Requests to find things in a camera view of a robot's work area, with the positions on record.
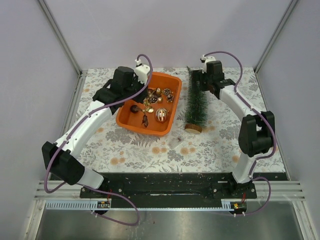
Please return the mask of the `small green christmas tree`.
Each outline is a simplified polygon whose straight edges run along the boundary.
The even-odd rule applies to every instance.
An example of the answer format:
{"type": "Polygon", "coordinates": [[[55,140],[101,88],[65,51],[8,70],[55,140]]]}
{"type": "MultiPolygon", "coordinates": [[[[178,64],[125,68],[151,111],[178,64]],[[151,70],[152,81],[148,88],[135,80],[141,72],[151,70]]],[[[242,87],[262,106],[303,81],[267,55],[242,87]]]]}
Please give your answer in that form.
{"type": "Polygon", "coordinates": [[[184,129],[192,134],[201,134],[208,119],[208,99],[200,88],[199,71],[187,67],[188,89],[184,114],[184,129]]]}

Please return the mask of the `orange plastic bin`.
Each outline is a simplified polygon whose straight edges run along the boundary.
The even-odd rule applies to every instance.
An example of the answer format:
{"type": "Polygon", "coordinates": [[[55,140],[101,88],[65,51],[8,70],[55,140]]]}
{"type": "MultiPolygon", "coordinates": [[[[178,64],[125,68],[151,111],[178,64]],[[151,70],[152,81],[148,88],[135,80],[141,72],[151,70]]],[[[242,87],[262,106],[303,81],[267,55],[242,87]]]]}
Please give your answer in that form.
{"type": "Polygon", "coordinates": [[[144,105],[142,103],[136,103],[133,100],[128,100],[124,103],[124,106],[118,110],[116,123],[119,127],[134,133],[163,137],[171,130],[177,111],[182,81],[176,76],[161,72],[153,72],[148,88],[153,90],[157,88],[160,88],[161,90],[166,88],[170,89],[171,94],[173,95],[172,102],[168,102],[167,98],[163,96],[162,102],[152,104],[151,106],[154,109],[154,112],[146,114],[148,126],[145,127],[142,123],[144,114],[142,112],[132,113],[130,111],[132,105],[137,105],[141,109],[144,108],[144,105]],[[158,121],[156,117],[156,111],[160,108],[168,110],[168,117],[164,122],[158,121]]]}

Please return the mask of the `clear plastic light piece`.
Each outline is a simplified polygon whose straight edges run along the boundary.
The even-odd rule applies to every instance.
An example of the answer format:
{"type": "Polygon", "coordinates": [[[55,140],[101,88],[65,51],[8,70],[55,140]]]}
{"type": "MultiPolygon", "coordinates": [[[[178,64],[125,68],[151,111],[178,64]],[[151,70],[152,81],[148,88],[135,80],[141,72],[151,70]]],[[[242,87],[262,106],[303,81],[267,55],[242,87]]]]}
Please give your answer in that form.
{"type": "Polygon", "coordinates": [[[181,142],[183,141],[182,137],[175,137],[173,139],[170,140],[170,142],[168,143],[168,146],[171,149],[175,149],[181,142]]]}

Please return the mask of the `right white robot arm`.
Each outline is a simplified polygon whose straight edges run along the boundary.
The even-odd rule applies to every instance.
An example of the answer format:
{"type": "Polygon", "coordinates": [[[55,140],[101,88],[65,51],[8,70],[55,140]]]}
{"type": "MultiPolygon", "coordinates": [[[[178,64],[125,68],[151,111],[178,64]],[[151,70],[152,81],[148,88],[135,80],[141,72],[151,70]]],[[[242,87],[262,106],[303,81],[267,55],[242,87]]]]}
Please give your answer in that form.
{"type": "Polygon", "coordinates": [[[222,186],[222,195],[240,198],[253,188],[257,162],[276,145],[275,116],[271,111],[259,111],[241,96],[236,83],[225,78],[222,63],[214,57],[203,57],[201,70],[192,70],[191,79],[201,91],[209,91],[224,102],[241,121],[238,145],[241,154],[232,178],[222,186]]]}

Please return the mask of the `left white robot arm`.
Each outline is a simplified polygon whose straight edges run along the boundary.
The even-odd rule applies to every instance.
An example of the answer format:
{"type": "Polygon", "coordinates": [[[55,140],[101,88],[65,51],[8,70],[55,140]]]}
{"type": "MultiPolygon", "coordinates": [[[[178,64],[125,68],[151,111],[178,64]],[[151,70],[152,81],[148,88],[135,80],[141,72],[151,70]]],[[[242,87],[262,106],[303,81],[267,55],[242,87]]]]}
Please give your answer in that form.
{"type": "Polygon", "coordinates": [[[128,100],[142,103],[148,94],[153,69],[146,64],[135,68],[119,66],[113,77],[93,96],[83,115],[54,143],[45,142],[42,155],[47,174],[53,174],[69,185],[91,188],[98,198],[107,195],[109,186],[98,172],[78,161],[86,143],[106,120],[128,100]]]}

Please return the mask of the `gold pine cone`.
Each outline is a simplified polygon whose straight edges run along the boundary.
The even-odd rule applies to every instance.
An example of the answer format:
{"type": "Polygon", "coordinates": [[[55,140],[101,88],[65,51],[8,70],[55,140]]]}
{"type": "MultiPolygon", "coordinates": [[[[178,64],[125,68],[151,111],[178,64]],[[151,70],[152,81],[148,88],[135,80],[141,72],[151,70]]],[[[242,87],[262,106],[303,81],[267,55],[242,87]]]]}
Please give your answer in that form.
{"type": "Polygon", "coordinates": [[[174,93],[169,88],[165,88],[162,92],[168,103],[172,103],[174,101],[174,93]]]}

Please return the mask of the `large striped gold bauble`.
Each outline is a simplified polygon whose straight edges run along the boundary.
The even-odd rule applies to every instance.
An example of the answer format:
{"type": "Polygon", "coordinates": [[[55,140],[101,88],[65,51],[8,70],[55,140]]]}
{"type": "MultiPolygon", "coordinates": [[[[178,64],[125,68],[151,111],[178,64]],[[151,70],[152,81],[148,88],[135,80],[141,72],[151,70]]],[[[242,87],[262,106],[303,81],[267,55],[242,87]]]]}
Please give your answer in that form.
{"type": "Polygon", "coordinates": [[[170,111],[167,110],[166,108],[164,108],[164,107],[158,108],[158,109],[155,111],[155,119],[156,119],[159,123],[164,123],[164,122],[166,122],[169,118],[170,118],[170,111]]]}

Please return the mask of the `dark brown bauble lower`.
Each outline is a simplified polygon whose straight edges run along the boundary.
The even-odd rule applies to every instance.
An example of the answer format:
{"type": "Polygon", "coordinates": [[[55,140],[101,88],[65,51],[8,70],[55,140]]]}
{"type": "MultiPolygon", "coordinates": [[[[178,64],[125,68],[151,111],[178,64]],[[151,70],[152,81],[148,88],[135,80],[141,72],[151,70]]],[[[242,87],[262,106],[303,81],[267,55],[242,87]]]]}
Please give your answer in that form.
{"type": "Polygon", "coordinates": [[[138,113],[138,112],[140,112],[141,111],[141,108],[140,107],[138,107],[137,105],[132,105],[131,107],[130,107],[130,112],[131,113],[138,113]]]}

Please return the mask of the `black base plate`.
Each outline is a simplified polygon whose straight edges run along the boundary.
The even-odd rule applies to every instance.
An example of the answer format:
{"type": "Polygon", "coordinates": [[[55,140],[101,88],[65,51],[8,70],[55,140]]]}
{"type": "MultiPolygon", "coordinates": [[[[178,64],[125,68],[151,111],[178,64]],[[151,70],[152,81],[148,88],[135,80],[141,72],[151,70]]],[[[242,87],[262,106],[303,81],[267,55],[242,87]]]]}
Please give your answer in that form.
{"type": "Polygon", "coordinates": [[[237,185],[228,173],[103,173],[101,191],[111,195],[112,208],[217,208],[222,199],[256,199],[253,182],[237,185]]]}

